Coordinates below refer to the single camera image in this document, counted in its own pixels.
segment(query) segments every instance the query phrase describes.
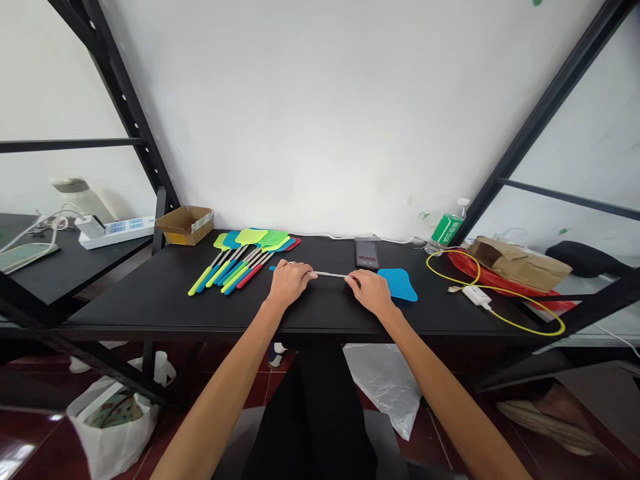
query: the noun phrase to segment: white wall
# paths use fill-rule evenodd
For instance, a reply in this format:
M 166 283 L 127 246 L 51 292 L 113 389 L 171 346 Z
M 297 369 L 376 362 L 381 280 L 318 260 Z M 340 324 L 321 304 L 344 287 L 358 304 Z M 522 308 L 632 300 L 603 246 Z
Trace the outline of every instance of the white wall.
M 640 209 L 640 6 L 562 104 L 513 180 Z M 505 187 L 471 236 L 528 230 L 540 251 L 580 241 L 640 257 L 640 222 Z M 568 232 L 560 235 L 561 230 Z
M 183 202 L 222 227 L 407 238 L 474 196 L 602 3 L 103 8 Z
M 44 0 L 0 8 L 0 141 L 126 137 L 84 45 Z M 0 212 L 62 203 L 49 177 L 82 176 L 118 219 L 155 212 L 132 147 L 0 155 Z

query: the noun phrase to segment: hand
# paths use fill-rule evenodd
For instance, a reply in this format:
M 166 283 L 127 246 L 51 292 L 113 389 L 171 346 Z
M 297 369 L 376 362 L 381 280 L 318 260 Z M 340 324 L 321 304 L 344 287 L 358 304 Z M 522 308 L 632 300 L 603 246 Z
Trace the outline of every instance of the hand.
M 271 291 L 267 300 L 272 300 L 283 308 L 287 308 L 298 300 L 300 294 L 307 288 L 309 280 L 318 278 L 315 273 L 307 273 L 313 268 L 300 262 L 287 262 L 282 259 L 273 271 Z
M 387 279 L 369 270 L 354 270 L 350 277 L 345 278 L 353 290 L 356 300 L 364 308 L 372 312 L 378 319 L 388 315 L 396 306 L 391 301 L 391 292 L 387 284 Z

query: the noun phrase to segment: yellow cable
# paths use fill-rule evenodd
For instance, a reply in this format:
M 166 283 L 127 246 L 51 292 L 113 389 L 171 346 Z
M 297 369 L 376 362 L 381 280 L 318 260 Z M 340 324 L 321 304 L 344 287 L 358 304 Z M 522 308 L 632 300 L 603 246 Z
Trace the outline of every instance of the yellow cable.
M 434 269 L 433 269 L 433 267 L 432 267 L 432 266 L 430 266 L 430 264 L 429 264 L 429 260 L 431 260 L 431 258 L 432 258 L 434 255 L 440 255 L 440 254 L 442 254 L 442 253 L 461 253 L 462 255 L 466 255 L 466 256 L 468 256 L 469 258 L 471 258 L 471 259 L 475 262 L 475 264 L 478 266 L 478 274 L 475 276 L 475 278 L 473 279 L 473 281 L 472 281 L 471 283 L 467 283 L 467 282 L 463 282 L 463 281 L 460 281 L 460 280 L 452 279 L 452 278 L 450 278 L 450 277 L 448 277 L 448 276 L 446 276 L 446 275 L 443 275 L 443 274 L 442 274 L 442 273 L 440 273 L 440 272 L 436 272 L 436 270 L 434 270 Z M 442 277 L 442 278 L 446 278 L 447 280 L 451 280 L 451 281 L 454 281 L 454 282 L 456 282 L 456 283 L 461 283 L 462 285 L 475 285 L 475 286 L 476 286 L 476 287 L 478 287 L 478 288 L 487 288 L 487 289 L 491 289 L 491 290 L 498 290 L 498 291 L 503 291 L 503 292 L 507 292 L 507 293 L 512 293 L 513 295 L 517 295 L 518 297 L 524 298 L 525 300 L 528 300 L 528 301 L 530 301 L 530 302 L 532 302 L 532 303 L 534 303 L 534 304 L 538 305 L 540 308 L 542 308 L 542 309 L 544 309 L 544 310 L 548 311 L 550 314 L 552 314 L 552 315 L 553 315 L 553 317 L 554 317 L 556 320 L 558 320 L 558 323 L 560 323 L 560 328 L 558 329 L 558 331 L 555 331 L 555 332 L 553 332 L 553 333 L 538 332 L 538 331 L 536 331 L 536 330 L 532 330 L 532 329 L 528 329 L 528 328 L 526 328 L 526 327 L 523 327 L 522 325 L 518 325 L 517 323 L 514 323 L 514 322 L 512 322 L 512 321 L 510 321 L 510 320 L 507 320 L 507 319 L 506 319 L 506 318 L 504 318 L 504 317 L 501 317 L 500 315 L 498 315 L 498 314 L 497 314 L 496 312 L 494 312 L 493 310 L 489 310 L 492 314 L 494 314 L 494 315 L 495 315 L 496 317 L 498 317 L 500 320 L 502 320 L 502 321 L 504 321 L 504 322 L 506 322 L 506 323 L 508 323 L 508 324 L 510 324 L 510 325 L 513 325 L 514 327 L 517 327 L 517 328 L 519 328 L 520 330 L 528 331 L 528 332 L 530 332 L 530 333 L 534 333 L 534 334 L 536 334 L 536 335 L 542 335 L 543 337 L 557 337 L 558 335 L 562 335 L 562 334 L 565 332 L 565 330 L 567 329 L 567 327 L 566 327 L 565 323 L 560 319 L 560 317 L 558 317 L 554 312 L 552 312 L 551 310 L 549 310 L 548 308 L 546 308 L 546 306 L 544 306 L 542 303 L 540 303 L 540 302 L 536 302 L 536 300 L 532 300 L 532 299 L 530 299 L 529 297 L 526 297 L 526 296 L 524 296 L 524 295 L 521 295 L 521 294 L 520 294 L 520 293 L 518 293 L 518 292 L 514 292 L 514 291 L 511 291 L 511 290 L 506 290 L 506 289 L 502 289 L 502 288 L 498 288 L 498 287 L 490 287 L 490 286 L 488 286 L 488 285 L 476 285 L 476 282 L 477 282 L 478 280 L 480 280 L 480 272 L 481 272 L 480 263 L 478 262 L 478 260 L 476 260 L 473 256 L 471 256 L 471 255 L 470 255 L 470 254 L 468 254 L 467 252 L 463 252 L 463 251 L 461 251 L 461 250 L 442 250 L 442 251 L 439 251 L 439 252 L 432 253 L 432 254 L 427 258 L 427 268 L 429 268 L 429 270 L 431 270 L 431 271 L 432 271 L 432 272 L 434 272 L 436 275 L 438 275 L 438 276 L 440 276 L 440 277 Z

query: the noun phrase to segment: person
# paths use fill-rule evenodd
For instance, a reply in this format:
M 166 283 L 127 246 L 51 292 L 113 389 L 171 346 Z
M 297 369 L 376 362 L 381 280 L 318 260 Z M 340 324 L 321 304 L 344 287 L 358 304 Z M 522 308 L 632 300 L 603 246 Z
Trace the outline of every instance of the person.
M 317 278 L 312 270 L 280 260 L 266 300 L 192 406 L 151 480 L 210 480 L 285 310 Z M 530 480 L 500 432 L 393 304 L 387 281 L 365 270 L 345 281 L 404 355 L 472 475 Z M 330 381 L 318 382 L 328 375 Z M 265 408 L 243 478 L 372 479 L 376 462 L 340 345 L 301 347 Z

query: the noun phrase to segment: black table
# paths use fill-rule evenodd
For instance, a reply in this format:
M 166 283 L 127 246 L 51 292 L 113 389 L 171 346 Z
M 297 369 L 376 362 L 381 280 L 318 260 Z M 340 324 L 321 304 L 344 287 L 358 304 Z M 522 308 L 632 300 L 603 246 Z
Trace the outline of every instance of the black table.
M 74 340 L 237 339 L 267 296 L 271 283 L 268 266 L 281 258 L 304 261 L 316 270 L 332 273 L 348 273 L 355 268 L 353 241 L 303 237 L 294 250 L 276 253 L 242 290 L 224 296 L 214 286 L 189 297 L 187 291 L 218 253 L 213 241 L 221 232 L 212 231 L 194 247 L 166 246 L 55 330 Z M 388 242 L 380 242 L 378 248 L 382 268 L 403 268 L 409 272 L 419 299 L 415 303 L 398 299 L 394 302 L 420 336 L 489 336 L 536 341 L 533 335 L 474 306 L 462 293 L 448 293 L 451 282 L 426 268 L 427 255 L 422 249 Z M 432 263 L 450 277 L 466 278 L 445 256 L 435 258 Z M 516 304 L 493 292 L 489 294 L 494 298 L 491 305 L 500 314 L 538 328 Z M 376 318 L 360 306 L 344 281 L 335 277 L 320 277 L 309 284 L 287 310 L 276 340 L 311 336 L 341 342 L 389 341 Z
M 36 219 L 34 215 L 0 213 L 0 248 Z M 48 243 L 52 234 L 52 230 L 48 229 L 42 237 L 24 235 L 14 246 L 34 242 Z M 9 277 L 47 305 L 52 305 L 62 298 L 78 293 L 151 243 L 151 237 L 143 237 L 86 250 L 78 242 L 79 236 L 78 230 L 59 231 L 55 242 L 60 250 L 16 270 Z

